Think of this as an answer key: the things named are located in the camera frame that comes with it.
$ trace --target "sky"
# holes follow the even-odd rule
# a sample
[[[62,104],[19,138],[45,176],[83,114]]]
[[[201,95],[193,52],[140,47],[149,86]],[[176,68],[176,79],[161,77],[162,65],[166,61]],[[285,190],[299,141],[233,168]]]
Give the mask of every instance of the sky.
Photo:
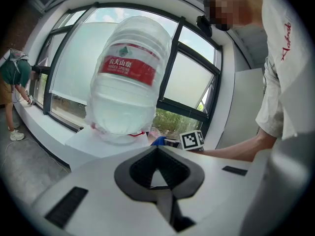
[[[99,8],[85,21],[85,23],[88,22],[120,23],[122,20],[132,16],[145,16],[155,20],[156,22],[160,23],[164,27],[164,29],[166,29],[166,31],[171,37],[173,36],[177,26],[176,22],[168,18],[147,11],[129,8]],[[211,63],[213,63],[215,49],[202,37],[200,37],[199,35],[197,35],[196,33],[194,33],[193,31],[189,30],[184,26],[179,40],[182,43],[194,49],[195,51],[197,51],[198,53],[200,53]]]

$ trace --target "gray floor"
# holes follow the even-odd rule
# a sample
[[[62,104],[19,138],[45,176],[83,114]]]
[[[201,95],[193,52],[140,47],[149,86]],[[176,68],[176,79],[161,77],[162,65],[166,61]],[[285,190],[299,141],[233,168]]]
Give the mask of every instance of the gray floor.
[[[70,169],[63,169],[43,151],[16,112],[14,120],[21,123],[18,130],[25,134],[25,139],[9,145],[12,141],[5,121],[5,111],[4,108],[0,109],[1,177],[16,198],[30,205],[43,191],[66,176],[66,170],[70,172]]]

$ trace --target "window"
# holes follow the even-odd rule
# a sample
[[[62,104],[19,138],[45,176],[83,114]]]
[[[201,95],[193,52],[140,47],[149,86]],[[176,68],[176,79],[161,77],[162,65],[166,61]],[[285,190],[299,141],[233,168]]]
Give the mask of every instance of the window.
[[[66,19],[62,22],[62,24],[59,26],[59,28],[73,25],[82,16],[84,12],[85,10],[81,10],[68,15]]]
[[[36,90],[34,98],[37,100],[41,105],[44,105],[44,91],[45,85],[47,82],[47,74],[40,74],[39,81],[36,81]]]
[[[81,127],[85,126],[85,105],[71,101],[53,94],[51,112],[71,123]]]
[[[184,26],[179,41],[201,54],[213,64],[215,48],[202,37]]]
[[[215,88],[220,71],[215,65],[221,65],[221,58],[216,63],[216,55],[220,52],[195,33],[194,26],[186,24],[186,27],[183,17],[179,19],[169,15],[171,20],[138,9],[96,9],[93,6],[64,14],[45,41],[37,60],[39,66],[45,67],[45,71],[42,70],[45,74],[41,74],[33,86],[36,103],[44,105],[44,114],[74,131],[85,126],[90,82],[106,41],[122,20],[146,16],[160,23],[172,36],[173,50],[161,84],[149,142],[160,135],[179,139],[179,134],[195,129],[201,129],[205,136],[211,121],[209,113],[212,111],[209,110],[217,92]],[[58,60],[55,61],[58,62],[52,63],[57,50]],[[50,89],[46,94],[45,87]]]
[[[179,140],[179,134],[198,129],[200,121],[157,108],[151,131],[148,134],[151,144],[159,136]]]
[[[43,47],[37,65],[50,66],[56,51],[63,40],[66,33],[51,35],[48,37],[45,46]]]
[[[178,53],[164,97],[196,109],[213,77],[201,65]]]
[[[86,105],[97,59],[119,22],[131,16],[148,16],[173,34],[176,23],[159,15],[126,8],[99,8],[78,29],[60,57],[52,93]]]

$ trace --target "red writing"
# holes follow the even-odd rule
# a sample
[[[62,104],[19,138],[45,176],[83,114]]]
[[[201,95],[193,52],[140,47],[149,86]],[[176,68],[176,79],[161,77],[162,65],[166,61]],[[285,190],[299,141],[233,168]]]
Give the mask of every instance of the red writing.
[[[287,48],[282,47],[282,59],[281,60],[284,60],[284,57],[287,54],[287,52],[290,51],[290,46],[291,46],[291,41],[290,41],[291,24],[288,22],[287,24],[284,24],[284,26],[286,27],[286,31],[287,31],[286,36],[284,36],[284,38],[286,40]]]

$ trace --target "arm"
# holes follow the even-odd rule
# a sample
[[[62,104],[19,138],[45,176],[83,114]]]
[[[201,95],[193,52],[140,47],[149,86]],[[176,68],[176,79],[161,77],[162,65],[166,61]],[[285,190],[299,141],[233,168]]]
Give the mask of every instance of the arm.
[[[259,129],[255,137],[242,143],[216,150],[194,151],[194,153],[251,162],[259,151],[272,148],[276,139],[276,137],[268,135],[265,131]]]
[[[27,96],[25,88],[21,87],[20,85],[15,85],[15,88],[18,90],[18,92],[21,94],[23,99],[25,99],[28,103],[30,102],[30,98]]]
[[[227,148],[197,151],[196,153],[228,159],[253,161],[260,150],[272,148],[277,137],[281,136],[284,124],[283,107],[279,101],[281,94],[280,82],[272,69],[273,67],[273,59],[271,56],[268,56],[265,63],[267,87],[256,118],[256,122],[260,127],[258,134],[251,139]]]

